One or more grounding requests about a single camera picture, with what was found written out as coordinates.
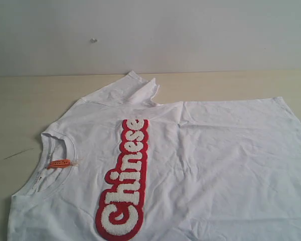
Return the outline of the white t-shirt red Chinese patch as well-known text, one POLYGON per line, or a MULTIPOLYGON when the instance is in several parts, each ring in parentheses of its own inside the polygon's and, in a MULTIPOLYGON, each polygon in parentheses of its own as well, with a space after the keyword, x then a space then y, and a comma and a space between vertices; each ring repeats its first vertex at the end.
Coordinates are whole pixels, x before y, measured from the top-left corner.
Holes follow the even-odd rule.
POLYGON ((301 123, 281 97, 153 101, 134 72, 41 134, 8 240, 301 240, 301 123))

